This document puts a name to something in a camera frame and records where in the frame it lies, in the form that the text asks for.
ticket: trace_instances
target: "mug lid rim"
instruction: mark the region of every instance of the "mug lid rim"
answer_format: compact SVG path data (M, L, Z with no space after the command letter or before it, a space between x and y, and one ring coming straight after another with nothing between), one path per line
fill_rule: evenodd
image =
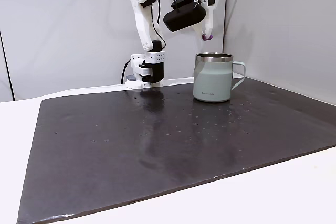
M233 55L222 52L201 52L196 54L196 60L203 62L230 62L233 61Z

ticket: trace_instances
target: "gray wall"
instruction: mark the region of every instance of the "gray wall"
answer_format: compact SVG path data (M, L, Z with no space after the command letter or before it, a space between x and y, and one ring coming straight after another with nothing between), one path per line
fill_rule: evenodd
M336 104L336 0L227 0L224 51L247 75Z
M162 0L165 79L192 76L197 52L222 50L225 0L217 1L214 39L203 42L191 28L168 31L162 18L172 0ZM119 84L130 55L143 52L130 0L0 0L0 7L18 99Z
M12 100L13 99L8 81L5 58L2 51L2 44L0 41L0 102L8 102Z

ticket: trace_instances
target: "dark rubber mat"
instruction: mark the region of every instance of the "dark rubber mat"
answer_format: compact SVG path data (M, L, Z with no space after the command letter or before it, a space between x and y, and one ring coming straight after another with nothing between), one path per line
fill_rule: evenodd
M252 79L225 103L192 90L43 101L18 223L80 217L336 145L335 106Z

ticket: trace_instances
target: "mug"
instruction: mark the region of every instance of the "mug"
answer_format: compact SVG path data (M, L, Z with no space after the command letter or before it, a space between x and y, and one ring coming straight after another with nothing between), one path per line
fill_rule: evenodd
M232 88L233 64L244 66L244 77ZM194 97L204 102L225 102L231 91L245 80L243 62L233 61L233 56L217 52L196 54L194 70Z

